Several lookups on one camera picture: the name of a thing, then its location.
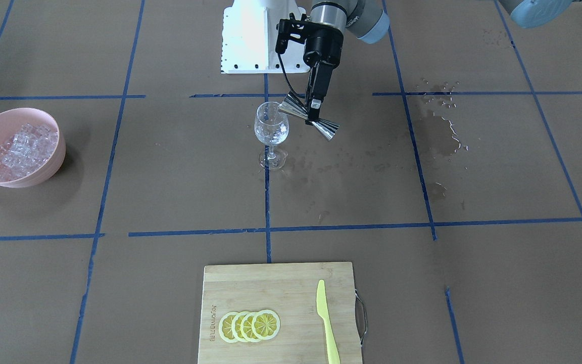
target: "metal ring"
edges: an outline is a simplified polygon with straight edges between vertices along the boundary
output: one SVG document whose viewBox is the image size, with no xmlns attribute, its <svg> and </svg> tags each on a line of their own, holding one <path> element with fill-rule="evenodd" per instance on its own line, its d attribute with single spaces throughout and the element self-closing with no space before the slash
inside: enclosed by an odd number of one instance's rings
<svg viewBox="0 0 582 364">
<path fill-rule="evenodd" d="M 358 290 L 354 288 L 354 294 L 356 295 L 356 300 L 361 303 L 361 307 L 363 307 L 363 322 L 365 323 L 365 331 L 363 331 L 363 335 L 360 333 L 358 334 L 361 337 L 361 347 L 363 347 L 363 341 L 365 341 L 365 336 L 367 336 L 367 308 L 365 308 L 365 302 L 361 299 L 358 295 Z"/>
</svg>

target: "glass base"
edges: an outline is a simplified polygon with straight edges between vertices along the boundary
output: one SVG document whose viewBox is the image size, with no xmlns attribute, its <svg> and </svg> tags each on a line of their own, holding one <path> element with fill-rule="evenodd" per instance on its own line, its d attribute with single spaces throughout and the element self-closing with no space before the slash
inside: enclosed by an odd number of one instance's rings
<svg viewBox="0 0 582 364">
<path fill-rule="evenodd" d="M 268 162 L 269 170 L 280 169 L 282 168 L 282 166 L 284 166 L 284 162 L 286 161 L 287 155 L 288 155 L 287 152 L 279 148 L 275 148 L 273 150 L 273 155 L 271 155 L 270 153 L 262 152 L 259 154 L 259 165 L 261 165 L 264 168 L 266 166 L 266 163 Z"/>
</svg>

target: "sliced lemon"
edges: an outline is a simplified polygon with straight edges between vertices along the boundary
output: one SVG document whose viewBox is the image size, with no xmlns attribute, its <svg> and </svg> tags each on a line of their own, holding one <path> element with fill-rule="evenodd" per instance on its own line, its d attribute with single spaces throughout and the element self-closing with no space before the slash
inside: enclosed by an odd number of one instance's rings
<svg viewBox="0 0 582 364">
<path fill-rule="evenodd" d="M 231 329 L 236 314 L 237 312 L 235 311 L 229 312 L 219 320 L 219 337 L 221 337 L 223 341 L 226 341 L 226 343 L 236 343 L 237 341 L 233 335 L 233 330 Z"/>
<path fill-rule="evenodd" d="M 235 339 L 241 341 L 242 343 L 247 343 L 247 340 L 242 334 L 242 320 L 244 319 L 244 316 L 248 315 L 249 313 L 250 311 L 241 311 L 240 313 L 237 313 L 233 318 L 233 322 L 230 323 L 230 330 L 233 333 L 233 336 Z"/>
<path fill-rule="evenodd" d="M 280 316 L 275 311 L 263 309 L 257 313 L 251 326 L 258 339 L 273 339 L 280 330 Z"/>
<path fill-rule="evenodd" d="M 262 340 L 255 336 L 255 333 L 253 332 L 253 321 L 258 314 L 259 312 L 249 313 L 248 315 L 244 316 L 244 318 L 242 318 L 242 322 L 240 324 L 242 335 L 247 341 L 249 341 L 249 343 L 257 343 L 258 341 Z"/>
</svg>

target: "bowl of ice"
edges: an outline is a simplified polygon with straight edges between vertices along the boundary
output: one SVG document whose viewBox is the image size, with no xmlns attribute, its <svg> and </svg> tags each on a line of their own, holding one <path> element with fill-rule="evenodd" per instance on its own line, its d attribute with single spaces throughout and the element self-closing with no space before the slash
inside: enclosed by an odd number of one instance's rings
<svg viewBox="0 0 582 364">
<path fill-rule="evenodd" d="M 30 187 L 58 172 L 66 142 L 45 111 L 19 108 L 0 113 L 0 186 Z"/>
</svg>

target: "cutting board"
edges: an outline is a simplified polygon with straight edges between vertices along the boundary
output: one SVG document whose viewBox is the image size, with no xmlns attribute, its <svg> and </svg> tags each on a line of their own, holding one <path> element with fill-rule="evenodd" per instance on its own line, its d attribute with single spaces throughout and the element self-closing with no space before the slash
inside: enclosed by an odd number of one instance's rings
<svg viewBox="0 0 582 364">
<path fill-rule="evenodd" d="M 199 364 L 327 364 L 316 288 L 325 280 L 333 337 L 342 364 L 362 364 L 350 262 L 207 265 L 199 328 Z M 259 343 L 226 343 L 219 321 L 230 311 L 272 309 L 277 336 Z"/>
</svg>

